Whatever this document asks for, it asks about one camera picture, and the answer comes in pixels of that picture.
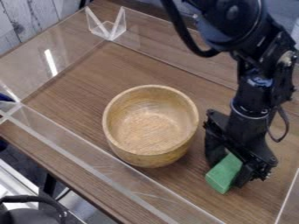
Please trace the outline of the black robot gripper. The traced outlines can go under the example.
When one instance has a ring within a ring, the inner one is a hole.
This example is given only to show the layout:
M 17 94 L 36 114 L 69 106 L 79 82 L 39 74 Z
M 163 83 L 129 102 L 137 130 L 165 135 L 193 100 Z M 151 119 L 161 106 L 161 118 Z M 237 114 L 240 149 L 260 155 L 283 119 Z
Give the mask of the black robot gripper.
M 253 179 L 264 179 L 276 168 L 275 153 L 267 144 L 267 134 L 277 109 L 248 110 L 231 102 L 225 115 L 215 109 L 207 110 L 204 156 L 209 168 L 232 153 L 243 165 L 233 180 L 241 188 Z

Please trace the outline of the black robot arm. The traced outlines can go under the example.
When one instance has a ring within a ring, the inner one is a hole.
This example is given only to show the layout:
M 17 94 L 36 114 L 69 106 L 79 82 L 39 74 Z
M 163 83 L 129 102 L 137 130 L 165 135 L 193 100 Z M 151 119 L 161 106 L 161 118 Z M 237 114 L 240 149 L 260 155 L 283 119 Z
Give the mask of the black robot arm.
M 204 122 L 204 153 L 211 167 L 231 154 L 241 163 L 231 184 L 267 179 L 277 158 L 267 139 L 283 104 L 295 92 L 295 40 L 267 12 L 265 0 L 183 0 L 199 15 L 197 29 L 217 52 L 237 62 L 237 91 L 225 115 L 211 109 Z

